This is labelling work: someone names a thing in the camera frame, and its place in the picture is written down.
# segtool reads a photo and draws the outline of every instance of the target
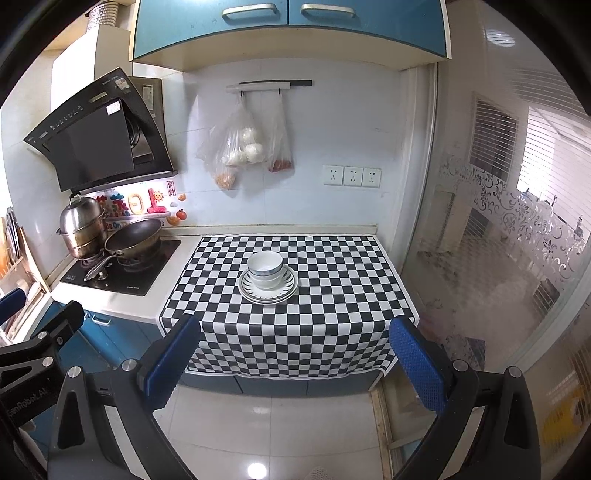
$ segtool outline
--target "pot lid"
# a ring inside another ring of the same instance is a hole
[[[102,208],[94,198],[72,197],[60,215],[60,232],[73,233],[91,224],[102,215]]]

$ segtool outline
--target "hanging plastic bag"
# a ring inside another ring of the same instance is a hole
[[[269,136],[267,169],[271,172],[288,170],[293,168],[291,158],[290,139],[285,124],[285,109],[283,107],[283,95],[275,96],[271,114],[272,127]]]
[[[213,127],[209,141],[201,146],[197,158],[203,160],[222,190],[232,188],[239,168],[265,161],[260,129],[242,98],[225,124]]]

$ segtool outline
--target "stove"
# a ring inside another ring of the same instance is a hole
[[[162,240],[157,249],[146,252],[141,258],[131,260],[114,258],[104,269],[106,276],[103,274],[100,278],[96,277],[89,281],[84,281],[86,273],[103,258],[103,255],[78,260],[60,281],[81,287],[144,297],[180,244],[180,240]]]

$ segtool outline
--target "white tile floor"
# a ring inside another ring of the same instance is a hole
[[[107,413],[130,470],[148,479],[116,410]],[[369,394],[266,398],[177,387],[154,417],[199,480],[248,480],[252,463],[265,465],[265,480],[304,480],[315,467],[334,480],[382,480]]]

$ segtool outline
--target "wok handle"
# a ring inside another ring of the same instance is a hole
[[[93,278],[95,278],[99,274],[99,272],[105,267],[105,265],[108,263],[108,261],[113,260],[116,257],[117,257],[117,255],[109,255],[108,257],[101,260],[99,263],[97,263],[94,267],[92,267],[88,271],[88,273],[84,277],[84,281],[89,281],[89,280],[92,280]]]

